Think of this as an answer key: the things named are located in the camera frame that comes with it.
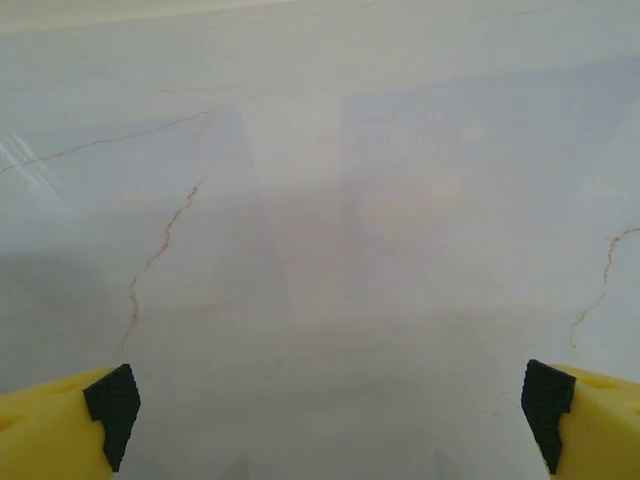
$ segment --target white marble floor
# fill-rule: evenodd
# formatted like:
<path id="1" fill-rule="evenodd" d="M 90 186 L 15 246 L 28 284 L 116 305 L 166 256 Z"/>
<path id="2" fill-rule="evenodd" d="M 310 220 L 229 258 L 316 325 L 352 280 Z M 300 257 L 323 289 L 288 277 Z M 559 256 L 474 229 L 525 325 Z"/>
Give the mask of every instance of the white marble floor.
<path id="1" fill-rule="evenodd" d="M 130 362 L 119 478 L 542 479 L 526 361 L 640 380 L 636 0 L 299 0 L 0 66 L 0 387 Z"/>

